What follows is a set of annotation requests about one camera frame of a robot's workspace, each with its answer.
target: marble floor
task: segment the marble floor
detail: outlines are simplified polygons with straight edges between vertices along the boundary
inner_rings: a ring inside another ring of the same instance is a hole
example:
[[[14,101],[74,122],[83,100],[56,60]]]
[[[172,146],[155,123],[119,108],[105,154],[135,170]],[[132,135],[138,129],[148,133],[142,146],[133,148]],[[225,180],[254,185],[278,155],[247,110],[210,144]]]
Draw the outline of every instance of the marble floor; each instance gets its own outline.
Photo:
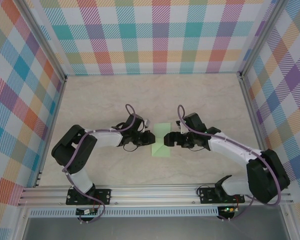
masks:
[[[41,186],[68,186],[62,167],[50,155],[53,146],[72,125],[102,129],[124,122],[125,104],[154,123],[172,123],[177,130],[177,106],[186,114],[196,112],[209,127],[257,148],[257,140],[235,74],[165,74],[71,76],[45,161]],[[246,173],[240,165],[207,150],[171,149],[171,157],[152,157],[151,147],[134,152],[122,147],[94,149],[86,164],[97,185],[215,183],[225,175]]]

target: green cloth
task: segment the green cloth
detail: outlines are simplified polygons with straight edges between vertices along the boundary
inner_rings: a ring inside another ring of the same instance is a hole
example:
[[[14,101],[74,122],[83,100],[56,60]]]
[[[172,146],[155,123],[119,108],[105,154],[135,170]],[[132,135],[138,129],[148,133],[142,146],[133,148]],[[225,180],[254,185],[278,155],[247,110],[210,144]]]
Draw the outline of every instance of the green cloth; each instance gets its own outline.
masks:
[[[155,143],[151,145],[152,157],[170,157],[170,148],[165,146],[164,137],[171,132],[171,123],[156,123],[153,126]]]

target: purple cable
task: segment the purple cable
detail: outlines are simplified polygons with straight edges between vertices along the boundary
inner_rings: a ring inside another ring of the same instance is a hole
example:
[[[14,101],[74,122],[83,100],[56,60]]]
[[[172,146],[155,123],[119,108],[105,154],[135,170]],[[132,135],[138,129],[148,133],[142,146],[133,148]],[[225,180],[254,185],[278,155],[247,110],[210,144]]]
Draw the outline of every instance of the purple cable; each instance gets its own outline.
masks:
[[[84,141],[84,139],[85,139],[89,134],[92,134],[92,133],[100,133],[100,132],[121,133],[121,132],[124,132],[124,131],[128,130],[129,128],[131,128],[131,127],[133,126],[133,124],[134,124],[135,121],[136,121],[136,111],[135,111],[135,109],[134,109],[130,104],[126,104],[126,105],[125,105],[125,109],[126,109],[126,111],[128,112],[129,115],[133,115],[132,122],[131,122],[131,124],[130,124],[129,126],[127,126],[126,128],[123,128],[123,129],[119,129],[119,130],[115,130],[115,129],[114,129],[114,130],[112,130],[112,129],[97,129],[97,130],[92,130],[92,131],[86,132],[86,133],[82,136],[82,138],[80,139],[78,145],[76,146],[76,149],[75,149],[75,151],[74,151],[74,153],[73,153],[73,155],[72,155],[70,161],[69,161],[69,162],[67,163],[67,165],[65,165],[65,167],[62,169],[62,172],[65,173],[65,175],[66,175],[66,177],[68,178],[69,182],[71,183],[71,185],[73,186],[73,188],[74,188],[77,192],[79,192],[81,195],[85,196],[86,198],[89,198],[89,199],[91,199],[91,200],[96,201],[97,203],[100,203],[100,204],[103,206],[102,212],[101,212],[98,216],[94,217],[92,220],[87,221],[87,222],[86,222],[87,224],[88,224],[88,223],[93,223],[94,221],[98,220],[98,219],[105,213],[105,211],[106,211],[106,206],[105,206],[105,204],[104,204],[102,201],[100,201],[99,199],[97,199],[97,198],[95,198],[95,197],[93,197],[93,196],[89,196],[89,195],[85,194],[84,192],[82,192],[79,188],[77,188],[77,186],[75,185],[75,183],[71,180],[71,178],[70,178],[70,176],[69,176],[69,173],[68,173],[67,169],[69,168],[69,166],[70,166],[70,165],[72,164],[72,162],[74,161],[74,159],[75,159],[75,157],[76,157],[76,155],[77,155],[77,153],[78,153],[78,150],[79,150],[79,148],[80,148],[82,142]]]
[[[181,116],[180,114],[180,108],[182,109],[183,111],[183,114]],[[276,177],[276,174],[274,173],[274,171],[271,169],[271,167],[269,166],[269,164],[266,162],[266,160],[264,160],[261,156],[259,156],[256,152],[254,151],[251,151],[249,148],[247,148],[246,146],[240,144],[240,143],[237,143],[231,139],[228,139],[228,138],[225,138],[223,136],[219,136],[219,135],[214,135],[214,134],[209,134],[209,133],[205,133],[205,132],[200,132],[200,131],[196,131],[192,128],[190,128],[189,126],[187,126],[187,124],[185,123],[185,121],[183,120],[183,118],[185,117],[185,114],[186,114],[186,111],[185,111],[185,108],[184,106],[182,106],[181,104],[178,106],[178,109],[177,109],[177,113],[178,113],[178,117],[179,117],[179,120],[180,122],[191,132],[195,133],[195,134],[199,134],[199,135],[203,135],[203,136],[208,136],[208,137],[212,137],[212,138],[217,138],[217,139],[221,139],[223,141],[226,141],[226,142],[229,142],[241,149],[243,149],[244,151],[247,151],[248,153],[251,153],[252,155],[256,156],[258,159],[260,159],[260,161],[266,166],[266,168],[269,170],[271,176],[273,177],[273,180],[274,180],[274,183],[275,183],[275,186],[276,186],[276,189],[277,189],[277,192],[278,192],[278,198],[276,200],[275,203],[272,203],[272,204],[269,204],[269,203],[264,203],[264,205],[267,205],[267,206],[272,206],[272,207],[275,207],[277,206],[280,201],[281,201],[281,189],[280,189],[280,185],[279,185],[279,182],[278,182],[278,179]],[[248,196],[248,198],[252,199],[252,201],[250,202],[249,206],[250,207],[252,205],[252,203],[254,202],[254,197],[251,197],[251,196]],[[241,216],[245,211],[243,211],[240,215],[234,217],[234,218],[238,218],[239,216]]]

